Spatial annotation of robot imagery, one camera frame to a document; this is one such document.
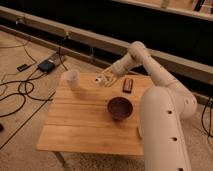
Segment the wooden table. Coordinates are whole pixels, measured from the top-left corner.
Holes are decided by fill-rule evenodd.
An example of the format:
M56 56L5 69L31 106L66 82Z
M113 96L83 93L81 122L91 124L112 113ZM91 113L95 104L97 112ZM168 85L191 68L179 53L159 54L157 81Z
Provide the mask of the wooden table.
M71 90L61 77L41 132L37 149L55 152L104 153L143 155L142 140L138 134L139 105L144 91L152 86L148 76L127 75L133 79L131 94L123 93L125 77L112 87L102 87L94 80L97 74L80 74L78 88ZM133 104L132 115L123 121L114 121L107 111L113 97L125 97Z

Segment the bowl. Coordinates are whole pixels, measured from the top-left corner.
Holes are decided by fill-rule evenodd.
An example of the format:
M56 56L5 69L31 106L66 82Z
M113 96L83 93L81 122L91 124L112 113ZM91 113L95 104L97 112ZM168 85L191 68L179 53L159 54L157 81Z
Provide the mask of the bowl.
M132 114L132 103L124 97L115 97L107 104L108 112L114 120L121 121Z

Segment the paper cup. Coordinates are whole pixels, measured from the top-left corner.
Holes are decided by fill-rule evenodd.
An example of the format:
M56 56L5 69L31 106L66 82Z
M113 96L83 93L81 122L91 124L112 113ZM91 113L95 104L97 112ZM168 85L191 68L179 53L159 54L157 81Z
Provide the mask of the paper cup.
M76 69L71 69L64 73L64 79L67 81L71 90L75 90L78 87L78 77L79 71Z

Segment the concrete floor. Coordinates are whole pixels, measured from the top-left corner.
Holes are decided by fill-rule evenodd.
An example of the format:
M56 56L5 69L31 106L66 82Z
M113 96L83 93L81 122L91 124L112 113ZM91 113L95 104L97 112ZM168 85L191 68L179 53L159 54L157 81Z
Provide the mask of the concrete floor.
M13 46L20 44L13 35L0 31L0 47ZM34 43L26 46L27 50L38 62L49 57L53 51ZM100 72L101 68L93 66L71 57L66 57L65 65L68 68L78 69L80 72ZM0 78L7 73L15 73L16 67L32 61L27 57L23 47L12 49L0 49ZM4 81L25 79L35 67L17 74L8 76ZM33 95L40 98L47 98L57 86L60 75L64 72L59 66L50 75L34 81L35 91ZM10 86L6 94L16 91L16 85ZM0 101L0 115L15 109L20 103L21 98L14 96L6 101ZM7 139L30 117L42 102L27 100L26 105L16 114L0 118L0 123L5 127L0 132L0 147ZM27 124L0 150L0 170L1 171L144 171L143 157L117 156L117 155L98 155L80 153L62 153L68 166L63 168L54 154L36 150L36 144L41 133L42 125L48 112L48 102L38 113L32 117ZM189 120L182 122L186 144L193 171L213 170L213 151L208 146L206 136L200 131L202 105L199 105L198 112Z

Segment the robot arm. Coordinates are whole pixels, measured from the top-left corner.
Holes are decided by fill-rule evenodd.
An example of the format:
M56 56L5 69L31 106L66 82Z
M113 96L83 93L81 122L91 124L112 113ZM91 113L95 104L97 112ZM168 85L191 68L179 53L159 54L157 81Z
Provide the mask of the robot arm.
M197 110L193 94L157 63L141 42L131 44L128 53L113 63L97 79L111 86L134 67L143 65L156 85L141 98L141 132L146 171L190 171L180 118Z

